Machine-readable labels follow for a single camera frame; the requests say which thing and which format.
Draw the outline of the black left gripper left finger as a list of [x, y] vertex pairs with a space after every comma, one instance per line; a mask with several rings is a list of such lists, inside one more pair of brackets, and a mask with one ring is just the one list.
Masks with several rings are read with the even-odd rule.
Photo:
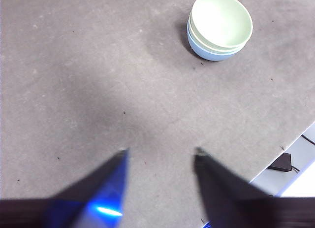
[[119, 150], [86, 177], [45, 198], [2, 199], [2, 228], [72, 228], [98, 218], [113, 228], [123, 216], [129, 149]]

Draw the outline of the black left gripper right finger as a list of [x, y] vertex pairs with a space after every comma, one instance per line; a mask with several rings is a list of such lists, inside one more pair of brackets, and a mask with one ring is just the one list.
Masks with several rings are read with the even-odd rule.
[[226, 168], [203, 148], [195, 149], [194, 172], [206, 217], [213, 228], [313, 228], [313, 197], [274, 197]]

